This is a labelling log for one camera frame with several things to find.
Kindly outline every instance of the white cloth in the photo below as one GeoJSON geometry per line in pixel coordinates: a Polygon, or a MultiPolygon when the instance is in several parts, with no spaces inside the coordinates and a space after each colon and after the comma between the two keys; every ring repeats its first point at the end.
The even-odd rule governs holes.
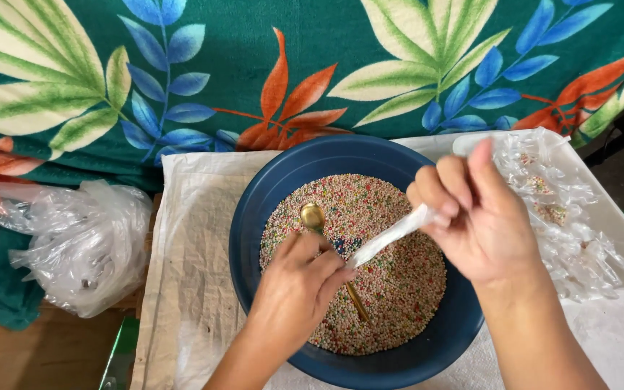
{"type": "MultiPolygon", "coordinates": [[[[397,142],[436,161],[458,135],[397,142]]],[[[200,389],[244,324],[228,267],[231,217],[249,181],[279,152],[190,153],[163,159],[132,390],[200,389]]],[[[611,389],[624,389],[624,296],[565,307],[568,323],[611,389]]],[[[285,364],[270,390],[337,389],[285,364]]],[[[449,368],[410,389],[502,389],[487,326],[449,368]]]]}

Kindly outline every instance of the forearm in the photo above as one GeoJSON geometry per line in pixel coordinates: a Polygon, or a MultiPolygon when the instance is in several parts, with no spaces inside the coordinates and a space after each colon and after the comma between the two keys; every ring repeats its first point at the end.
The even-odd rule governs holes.
{"type": "Polygon", "coordinates": [[[232,341],[203,390],[260,390],[285,362],[245,327],[232,341]]]}
{"type": "Polygon", "coordinates": [[[607,389],[569,330],[542,264],[514,282],[475,288],[507,389],[607,389]]]}

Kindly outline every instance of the left hand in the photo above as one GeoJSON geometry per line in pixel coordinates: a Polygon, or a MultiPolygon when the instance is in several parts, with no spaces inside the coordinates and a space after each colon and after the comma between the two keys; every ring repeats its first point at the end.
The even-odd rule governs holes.
{"type": "Polygon", "coordinates": [[[339,287],[355,276],[343,266],[323,236],[288,235],[261,277],[243,332],[285,361],[312,335],[339,287]]]}

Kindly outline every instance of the hand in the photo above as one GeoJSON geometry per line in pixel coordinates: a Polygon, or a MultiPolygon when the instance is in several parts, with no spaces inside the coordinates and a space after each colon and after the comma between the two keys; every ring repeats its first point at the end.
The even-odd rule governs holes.
{"type": "Polygon", "coordinates": [[[439,211],[422,230],[474,285],[542,268],[524,202],[497,171],[491,150],[492,140],[484,139],[468,159],[440,158],[437,166],[423,166],[406,190],[414,208],[425,203],[439,211]]]}
{"type": "Polygon", "coordinates": [[[323,236],[288,235],[261,277],[246,331],[288,359],[322,321],[338,288],[355,276],[343,266],[323,236]]]}

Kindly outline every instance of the plastic bag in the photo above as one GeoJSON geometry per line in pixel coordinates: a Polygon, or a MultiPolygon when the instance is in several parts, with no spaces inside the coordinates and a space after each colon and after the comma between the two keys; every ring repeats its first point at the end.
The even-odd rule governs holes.
{"type": "Polygon", "coordinates": [[[360,249],[348,259],[346,267],[358,268],[370,261],[387,245],[410,235],[420,229],[421,226],[431,224],[435,220],[435,216],[437,216],[437,212],[434,209],[429,208],[425,203],[421,203],[405,217],[399,219],[388,229],[363,244],[360,249]]]}
{"type": "Polygon", "coordinates": [[[95,316],[141,285],[143,242],[152,203],[134,187],[84,181],[78,191],[0,183],[0,226],[33,235],[27,251],[9,251],[30,269],[48,302],[95,316]]]}
{"type": "Polygon", "coordinates": [[[541,258],[561,298],[582,302],[617,298],[616,270],[624,258],[602,232],[589,227],[584,206],[598,197],[591,185],[552,165],[550,156],[566,143],[545,143],[539,128],[528,135],[496,139],[493,160],[510,187],[524,200],[541,258]]]}

